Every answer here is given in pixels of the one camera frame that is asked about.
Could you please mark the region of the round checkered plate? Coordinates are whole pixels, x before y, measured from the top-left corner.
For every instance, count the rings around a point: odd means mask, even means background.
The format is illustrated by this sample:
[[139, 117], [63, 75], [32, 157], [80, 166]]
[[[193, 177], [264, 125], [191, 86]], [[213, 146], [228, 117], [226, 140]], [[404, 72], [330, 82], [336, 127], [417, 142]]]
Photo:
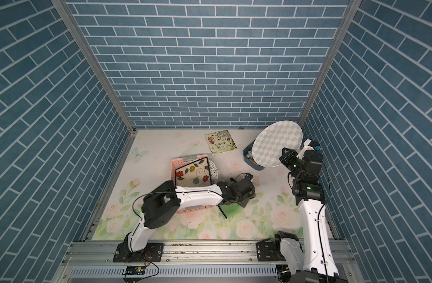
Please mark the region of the round checkered plate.
[[281, 165], [279, 160], [282, 149], [299, 151], [302, 146], [303, 132], [293, 121], [278, 121], [265, 128], [253, 143], [251, 153], [254, 161], [263, 167]]

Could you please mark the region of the square floral plate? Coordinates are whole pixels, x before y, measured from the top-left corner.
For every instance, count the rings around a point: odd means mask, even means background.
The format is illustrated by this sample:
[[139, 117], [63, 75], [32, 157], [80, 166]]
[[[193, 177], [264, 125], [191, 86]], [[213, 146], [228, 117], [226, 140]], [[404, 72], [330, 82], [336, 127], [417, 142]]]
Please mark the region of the square floral plate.
[[211, 185], [208, 158], [195, 160], [175, 171], [175, 184], [182, 187], [205, 187]]

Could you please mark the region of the green grey microfibre cloth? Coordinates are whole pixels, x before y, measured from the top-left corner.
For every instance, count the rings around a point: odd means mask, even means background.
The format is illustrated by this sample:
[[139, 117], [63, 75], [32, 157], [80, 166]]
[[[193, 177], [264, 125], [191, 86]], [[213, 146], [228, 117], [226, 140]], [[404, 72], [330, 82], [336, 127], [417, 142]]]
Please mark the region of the green grey microfibre cloth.
[[238, 204], [222, 205], [220, 208], [229, 219], [234, 218], [243, 209]]

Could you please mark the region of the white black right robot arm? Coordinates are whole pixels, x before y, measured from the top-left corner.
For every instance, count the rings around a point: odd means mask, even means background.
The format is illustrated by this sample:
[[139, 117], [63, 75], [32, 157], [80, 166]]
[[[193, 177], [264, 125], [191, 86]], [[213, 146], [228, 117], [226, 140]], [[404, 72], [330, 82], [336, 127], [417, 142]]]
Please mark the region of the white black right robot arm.
[[283, 148], [280, 161], [289, 170], [304, 236], [303, 246], [294, 234], [280, 231], [275, 236], [276, 253], [288, 265], [290, 282], [341, 283], [325, 224], [327, 200], [319, 183], [323, 155], [312, 147], [301, 152]]

